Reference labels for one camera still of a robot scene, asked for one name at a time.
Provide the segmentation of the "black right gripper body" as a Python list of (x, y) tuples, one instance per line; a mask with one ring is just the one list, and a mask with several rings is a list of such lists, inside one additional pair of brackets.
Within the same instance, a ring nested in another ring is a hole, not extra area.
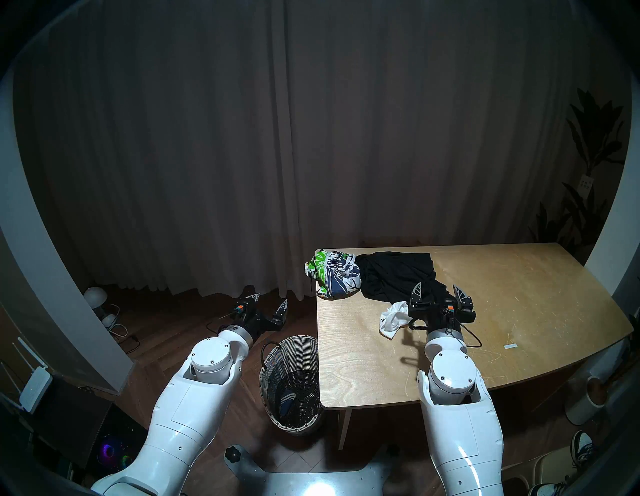
[(428, 303), (422, 306), (409, 307), (408, 328), (411, 330), (435, 331), (459, 331), (460, 327), (476, 320), (476, 312), (458, 312), (456, 301), (443, 303)]

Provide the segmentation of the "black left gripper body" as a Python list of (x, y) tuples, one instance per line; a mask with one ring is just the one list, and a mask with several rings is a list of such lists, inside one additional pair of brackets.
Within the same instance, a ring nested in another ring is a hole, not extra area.
[(255, 306), (248, 305), (239, 305), (239, 327), (244, 329), (254, 343), (266, 332), (279, 332), (279, 327), (273, 322), (273, 315), (267, 317)]

